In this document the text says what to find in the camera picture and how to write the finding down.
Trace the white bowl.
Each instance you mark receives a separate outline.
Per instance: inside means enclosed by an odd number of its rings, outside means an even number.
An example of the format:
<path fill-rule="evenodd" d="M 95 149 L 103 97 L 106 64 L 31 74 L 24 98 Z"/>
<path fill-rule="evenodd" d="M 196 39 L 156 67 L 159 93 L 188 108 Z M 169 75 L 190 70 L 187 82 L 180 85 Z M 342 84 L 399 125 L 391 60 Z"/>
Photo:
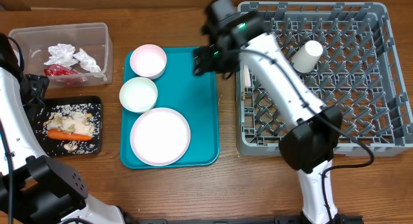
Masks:
<path fill-rule="evenodd" d="M 145 77 L 129 79 L 120 89 L 119 100 L 130 112 L 144 113 L 154 108 L 158 97 L 155 83 Z"/>

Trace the white tissue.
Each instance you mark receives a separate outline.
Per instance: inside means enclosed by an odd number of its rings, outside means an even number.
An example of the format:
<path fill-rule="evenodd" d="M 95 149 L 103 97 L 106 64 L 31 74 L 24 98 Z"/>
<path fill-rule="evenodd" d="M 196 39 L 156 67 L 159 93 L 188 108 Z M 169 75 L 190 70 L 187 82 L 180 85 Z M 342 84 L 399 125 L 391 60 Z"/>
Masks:
<path fill-rule="evenodd" d="M 68 69 L 79 61 L 73 57 L 76 48 L 72 45 L 59 43 L 55 46 L 48 47 L 50 54 L 49 60 L 44 65 L 60 65 Z"/>
<path fill-rule="evenodd" d="M 87 72 L 98 73 L 101 71 L 97 61 L 89 56 L 82 48 L 80 48 L 78 53 L 75 53 L 73 57 L 79 61 L 81 68 Z"/>

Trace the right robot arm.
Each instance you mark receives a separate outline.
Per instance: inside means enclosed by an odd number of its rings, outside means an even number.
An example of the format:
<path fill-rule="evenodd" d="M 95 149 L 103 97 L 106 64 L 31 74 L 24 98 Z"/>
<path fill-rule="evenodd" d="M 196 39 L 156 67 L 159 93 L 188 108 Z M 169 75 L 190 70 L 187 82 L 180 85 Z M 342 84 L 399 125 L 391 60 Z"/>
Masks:
<path fill-rule="evenodd" d="M 332 159 L 340 136 L 358 144 L 370 156 L 354 168 L 371 165 L 373 152 L 342 131 L 343 115 L 338 107 L 326 105 L 302 83 L 258 12 L 242 14 L 231 0 L 213 0 L 205 14 L 201 33 L 208 36 L 209 44 L 193 51 L 194 75 L 215 72 L 231 76 L 240 65 L 246 65 L 277 107 L 288 130 L 279 141 L 279 150 L 298 174 L 303 209 L 298 216 L 281 216 L 276 221 L 362 223 L 361 216 L 340 214 L 334 204 L 330 173 L 336 166 Z"/>

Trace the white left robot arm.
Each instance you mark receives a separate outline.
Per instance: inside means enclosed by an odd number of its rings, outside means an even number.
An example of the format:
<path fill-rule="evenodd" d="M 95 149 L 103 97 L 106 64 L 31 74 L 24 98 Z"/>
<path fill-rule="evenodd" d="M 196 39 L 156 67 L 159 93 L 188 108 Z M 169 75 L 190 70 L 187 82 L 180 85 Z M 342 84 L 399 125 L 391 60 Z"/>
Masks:
<path fill-rule="evenodd" d="M 47 156 L 31 122 L 49 80 L 24 74 L 17 42 L 1 35 L 1 211 L 9 223 L 134 223 L 118 206 L 88 193 L 71 166 Z"/>

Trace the peanut shells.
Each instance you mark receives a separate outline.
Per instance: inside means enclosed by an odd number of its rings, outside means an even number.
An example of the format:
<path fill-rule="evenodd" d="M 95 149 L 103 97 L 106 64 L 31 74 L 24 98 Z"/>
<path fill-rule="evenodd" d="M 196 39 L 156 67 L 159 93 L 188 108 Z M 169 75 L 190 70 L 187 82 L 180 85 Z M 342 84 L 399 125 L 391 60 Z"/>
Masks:
<path fill-rule="evenodd" d="M 56 129 L 66 133 L 76 133 L 93 137 L 96 126 L 91 122 L 92 118 L 93 115 L 90 113 L 71 112 L 66 115 L 60 112 L 52 112 L 49 119 L 43 123 L 43 126 L 46 128 L 46 134 L 48 130 Z M 86 141 L 69 141 L 69 143 L 65 143 L 63 147 L 71 153 L 77 150 L 77 144 L 79 142 Z"/>

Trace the pink bowl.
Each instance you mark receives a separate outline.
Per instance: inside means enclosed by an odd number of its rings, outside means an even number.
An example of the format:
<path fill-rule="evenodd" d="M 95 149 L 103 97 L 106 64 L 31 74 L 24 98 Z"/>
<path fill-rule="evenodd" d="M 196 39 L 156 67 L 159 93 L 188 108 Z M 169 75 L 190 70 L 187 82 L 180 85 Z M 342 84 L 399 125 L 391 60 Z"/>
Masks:
<path fill-rule="evenodd" d="M 163 75 L 167 63 L 165 51 L 153 44 L 137 47 L 130 56 L 130 66 L 140 77 L 157 79 Z"/>

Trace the orange carrot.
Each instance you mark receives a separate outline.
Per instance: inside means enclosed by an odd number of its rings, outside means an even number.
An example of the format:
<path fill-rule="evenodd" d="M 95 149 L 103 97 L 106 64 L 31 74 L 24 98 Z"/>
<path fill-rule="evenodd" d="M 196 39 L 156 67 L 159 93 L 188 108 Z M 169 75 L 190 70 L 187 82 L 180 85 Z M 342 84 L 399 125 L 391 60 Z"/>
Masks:
<path fill-rule="evenodd" d="M 90 141 L 91 136 L 76 134 L 76 133 L 66 133 L 56 129 L 50 129 L 47 132 L 47 136 L 52 139 L 59 140 L 69 140 L 69 141 Z"/>

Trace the white plate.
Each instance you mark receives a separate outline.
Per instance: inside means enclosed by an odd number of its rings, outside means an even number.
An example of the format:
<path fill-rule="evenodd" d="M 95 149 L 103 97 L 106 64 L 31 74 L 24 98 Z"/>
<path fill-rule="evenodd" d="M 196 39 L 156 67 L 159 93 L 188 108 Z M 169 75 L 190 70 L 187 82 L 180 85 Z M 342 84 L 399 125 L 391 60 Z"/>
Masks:
<path fill-rule="evenodd" d="M 140 115 L 130 133 L 130 146 L 143 163 L 163 167 L 178 161 L 188 150 L 188 121 L 171 108 L 153 108 Z"/>

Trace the white paper cup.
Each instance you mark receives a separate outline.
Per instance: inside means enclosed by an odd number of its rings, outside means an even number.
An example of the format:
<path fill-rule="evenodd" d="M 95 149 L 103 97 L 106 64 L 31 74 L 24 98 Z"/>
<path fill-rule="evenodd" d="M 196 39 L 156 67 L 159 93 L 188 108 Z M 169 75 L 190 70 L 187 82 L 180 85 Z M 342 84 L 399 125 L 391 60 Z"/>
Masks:
<path fill-rule="evenodd" d="M 322 54 L 323 46 L 321 43 L 310 40 L 293 55 L 291 62 L 295 70 L 306 74 L 315 69 Z"/>

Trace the white plastic fork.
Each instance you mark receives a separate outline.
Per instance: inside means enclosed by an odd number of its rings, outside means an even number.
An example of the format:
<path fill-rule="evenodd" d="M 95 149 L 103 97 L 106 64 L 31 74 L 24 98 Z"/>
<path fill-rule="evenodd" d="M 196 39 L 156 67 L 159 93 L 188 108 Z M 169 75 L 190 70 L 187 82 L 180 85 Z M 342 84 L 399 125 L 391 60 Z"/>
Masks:
<path fill-rule="evenodd" d="M 243 65 L 243 77 L 244 77 L 244 86 L 251 87 L 252 82 L 251 82 L 251 77 L 250 77 L 250 70 L 247 65 Z"/>

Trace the red snack wrapper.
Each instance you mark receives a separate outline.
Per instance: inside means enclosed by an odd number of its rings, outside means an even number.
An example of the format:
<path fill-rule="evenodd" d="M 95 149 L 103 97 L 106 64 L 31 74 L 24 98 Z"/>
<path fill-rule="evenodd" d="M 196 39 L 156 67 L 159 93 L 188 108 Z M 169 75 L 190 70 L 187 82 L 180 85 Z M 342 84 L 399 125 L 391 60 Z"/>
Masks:
<path fill-rule="evenodd" d="M 73 77 L 73 75 L 78 75 L 80 72 L 57 64 L 50 65 L 48 68 L 44 69 L 44 73 L 47 77 L 62 76 L 62 78 L 56 79 L 55 81 L 62 83 L 65 86 L 79 85 L 86 81 L 83 77 Z"/>

